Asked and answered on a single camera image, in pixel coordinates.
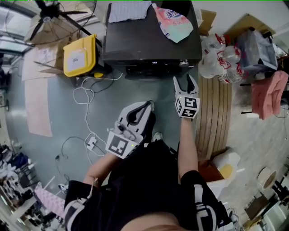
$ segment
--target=fan blade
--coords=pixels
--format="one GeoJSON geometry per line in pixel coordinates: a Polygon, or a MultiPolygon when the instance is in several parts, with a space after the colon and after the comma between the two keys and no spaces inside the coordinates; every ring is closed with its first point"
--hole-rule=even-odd
{"type": "Polygon", "coordinates": [[[46,5],[45,5],[45,2],[43,0],[34,0],[34,1],[41,10],[46,9],[46,5]]]}
{"type": "Polygon", "coordinates": [[[65,11],[62,12],[63,14],[69,15],[69,14],[84,14],[87,13],[86,11],[65,11]]]}
{"type": "Polygon", "coordinates": [[[36,33],[38,32],[42,24],[43,24],[43,21],[40,20],[31,34],[30,41],[35,37],[36,33]]]}
{"type": "Polygon", "coordinates": [[[87,35],[91,35],[91,33],[89,33],[86,29],[84,29],[81,25],[79,25],[76,21],[74,21],[71,17],[69,17],[68,15],[64,14],[64,12],[59,12],[59,14],[64,17],[68,22],[70,22],[72,25],[74,25],[75,27],[77,27],[79,30],[82,30],[84,33],[86,33],[87,35]]]}

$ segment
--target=plug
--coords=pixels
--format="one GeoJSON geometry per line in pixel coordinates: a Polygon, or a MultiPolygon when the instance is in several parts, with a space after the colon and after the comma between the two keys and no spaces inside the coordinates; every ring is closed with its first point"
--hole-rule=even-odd
{"type": "Polygon", "coordinates": [[[87,144],[87,149],[88,150],[90,150],[90,151],[92,151],[92,149],[94,148],[94,146],[96,145],[96,142],[97,142],[97,140],[94,138],[94,137],[92,137],[92,138],[90,138],[90,140],[89,140],[89,142],[88,142],[88,144],[87,144]]]}

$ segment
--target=gray floor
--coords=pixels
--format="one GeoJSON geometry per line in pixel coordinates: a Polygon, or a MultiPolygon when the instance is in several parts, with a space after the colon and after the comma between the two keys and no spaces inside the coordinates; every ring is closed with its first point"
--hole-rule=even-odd
{"type": "MultiPolygon", "coordinates": [[[[196,70],[190,72],[197,76],[196,70]]],[[[94,85],[94,91],[106,87],[109,80],[103,80],[94,85]]],[[[64,77],[48,79],[48,105],[51,121],[52,138],[30,134],[28,131],[24,82],[17,73],[13,74],[11,89],[8,94],[10,111],[6,114],[7,127],[10,138],[22,144],[23,152],[36,162],[36,172],[39,180],[46,184],[53,176],[55,183],[65,183],[56,168],[55,156],[60,154],[63,142],[69,136],[86,138],[89,134],[84,117],[85,105],[77,105],[72,97],[74,87],[70,80],[64,77]]],[[[75,93],[78,101],[87,101],[86,95],[81,90],[75,93]]],[[[174,85],[172,79],[154,81],[132,81],[124,77],[107,90],[96,94],[89,106],[88,122],[92,131],[102,139],[107,140],[107,128],[114,126],[114,122],[121,110],[129,104],[139,101],[153,100],[155,102],[156,124],[155,131],[161,131],[164,141],[173,148],[177,148],[179,141],[180,119],[174,106],[174,85]]],[[[78,139],[70,139],[65,143],[64,153],[69,156],[61,158],[59,168],[62,174],[67,174],[70,179],[82,180],[90,166],[84,143],[78,139]]],[[[90,153],[93,162],[99,157],[90,153]]]]}
{"type": "MultiPolygon", "coordinates": [[[[280,179],[287,170],[283,164],[289,155],[289,141],[286,139],[289,136],[289,118],[247,118],[241,115],[244,110],[251,110],[251,87],[235,84],[227,146],[240,155],[238,167],[245,170],[223,189],[220,199],[223,203],[228,202],[227,208],[237,210],[240,224],[248,219],[244,208],[256,193],[261,191],[267,198],[274,194],[272,189],[263,191],[259,186],[256,178],[260,170],[268,166],[278,172],[277,178],[280,179]]],[[[284,110],[278,116],[284,117],[284,110]]]]}

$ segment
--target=wooden slats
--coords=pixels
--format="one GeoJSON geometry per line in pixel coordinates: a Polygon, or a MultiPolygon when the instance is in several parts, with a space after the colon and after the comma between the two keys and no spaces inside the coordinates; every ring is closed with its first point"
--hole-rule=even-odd
{"type": "Polygon", "coordinates": [[[196,146],[199,160],[208,160],[226,148],[232,107],[232,85],[217,77],[199,77],[200,110],[197,117],[196,146]]]}

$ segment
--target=black machine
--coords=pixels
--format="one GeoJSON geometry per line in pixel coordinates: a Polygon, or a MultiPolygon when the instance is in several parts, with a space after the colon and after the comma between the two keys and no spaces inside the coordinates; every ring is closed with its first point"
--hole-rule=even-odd
{"type": "MultiPolygon", "coordinates": [[[[161,1],[155,3],[162,8],[167,5],[161,1]]],[[[179,43],[174,43],[162,33],[152,6],[149,7],[145,19],[109,23],[110,4],[107,11],[103,61],[132,78],[137,75],[174,76],[193,68],[202,58],[193,5],[191,2],[188,5],[188,1],[174,1],[174,4],[177,8],[180,8],[181,4],[189,6],[185,16],[194,28],[190,35],[179,43]]]]}

